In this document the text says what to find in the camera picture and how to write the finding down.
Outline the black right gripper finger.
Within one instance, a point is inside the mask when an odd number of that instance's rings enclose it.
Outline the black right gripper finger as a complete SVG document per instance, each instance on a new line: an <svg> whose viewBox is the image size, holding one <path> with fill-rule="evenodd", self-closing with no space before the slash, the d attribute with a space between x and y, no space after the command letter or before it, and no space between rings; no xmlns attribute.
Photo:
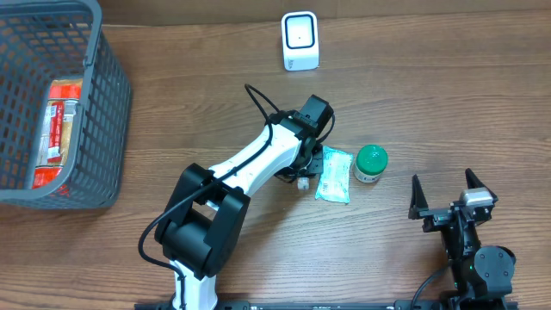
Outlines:
<svg viewBox="0 0 551 310"><path fill-rule="evenodd" d="M408 211L410 220L419 220L425 217L425 213L429 210L428 203L424 196L421 182L418 175L412 177L412 198Z"/></svg>
<svg viewBox="0 0 551 310"><path fill-rule="evenodd" d="M485 186L485 184L483 184L483 182L481 182L481 180L479 180L479 178L474 174L474 172L470 168L467 168L465 170L465 177L466 177L466 182L467 182L467 188L468 189L482 189L482 188L484 188L492 196L492 201L494 203L496 203L498 201L498 196L490 188Z"/></svg>

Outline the teal wet wipes pack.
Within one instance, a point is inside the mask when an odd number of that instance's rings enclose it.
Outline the teal wet wipes pack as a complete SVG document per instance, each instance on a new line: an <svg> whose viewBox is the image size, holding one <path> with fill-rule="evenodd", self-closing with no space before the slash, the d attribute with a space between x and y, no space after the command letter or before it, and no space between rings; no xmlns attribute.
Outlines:
<svg viewBox="0 0 551 310"><path fill-rule="evenodd" d="M323 147L323 172L315 199L348 204L350 202L350 167L353 155L329 146Z"/></svg>

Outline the green lid white jar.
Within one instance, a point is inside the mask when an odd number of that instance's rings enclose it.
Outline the green lid white jar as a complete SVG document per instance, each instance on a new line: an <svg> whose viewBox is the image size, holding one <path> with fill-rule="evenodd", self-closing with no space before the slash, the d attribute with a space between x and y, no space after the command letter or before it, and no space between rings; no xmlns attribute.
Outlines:
<svg viewBox="0 0 551 310"><path fill-rule="evenodd" d="M363 183L375 183L387 168L388 155L378 145L366 145L358 153L354 163L353 174Z"/></svg>

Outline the orange noodle packet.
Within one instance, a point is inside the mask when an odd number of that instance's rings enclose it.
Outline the orange noodle packet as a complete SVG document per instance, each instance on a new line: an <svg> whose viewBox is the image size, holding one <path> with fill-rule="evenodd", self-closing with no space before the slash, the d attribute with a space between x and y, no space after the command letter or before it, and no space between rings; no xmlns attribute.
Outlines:
<svg viewBox="0 0 551 310"><path fill-rule="evenodd" d="M48 185L65 167L82 85L82 78L60 79L54 80L49 87L34 169L33 189Z"/></svg>

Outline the small orange white box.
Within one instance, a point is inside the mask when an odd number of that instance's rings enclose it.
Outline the small orange white box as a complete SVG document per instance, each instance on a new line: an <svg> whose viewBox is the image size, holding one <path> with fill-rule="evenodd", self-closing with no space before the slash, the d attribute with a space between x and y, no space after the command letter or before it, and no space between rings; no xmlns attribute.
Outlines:
<svg viewBox="0 0 551 310"><path fill-rule="evenodd" d="M298 190L309 190L309 178L308 177L299 177L297 179L297 188Z"/></svg>

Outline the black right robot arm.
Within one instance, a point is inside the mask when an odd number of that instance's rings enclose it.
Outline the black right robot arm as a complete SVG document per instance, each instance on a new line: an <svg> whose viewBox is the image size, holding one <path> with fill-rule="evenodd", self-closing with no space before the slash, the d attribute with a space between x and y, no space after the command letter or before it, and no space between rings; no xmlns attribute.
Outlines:
<svg viewBox="0 0 551 310"><path fill-rule="evenodd" d="M418 176L412 177L411 220L423 221L423 231L441 233L447 263L429 276L412 297L410 309L516 309L505 297L512 292L516 256L504 247L483 246L477 226L492 218L498 202L471 169L465 170L467 189L448 208L431 209ZM421 301L424 289L450 270L455 288L440 294L438 301Z"/></svg>

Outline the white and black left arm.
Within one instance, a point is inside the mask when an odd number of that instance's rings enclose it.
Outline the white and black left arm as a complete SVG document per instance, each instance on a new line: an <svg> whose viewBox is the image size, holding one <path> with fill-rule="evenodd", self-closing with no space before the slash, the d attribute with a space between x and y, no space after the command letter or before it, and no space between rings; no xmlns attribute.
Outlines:
<svg viewBox="0 0 551 310"><path fill-rule="evenodd" d="M300 110L270 115L260 135L225 162L183 171L154 233L175 276L169 309L216 308L216 276L235 249L251 197L273 176L321 173L323 130L334 121L330 104L312 95Z"/></svg>

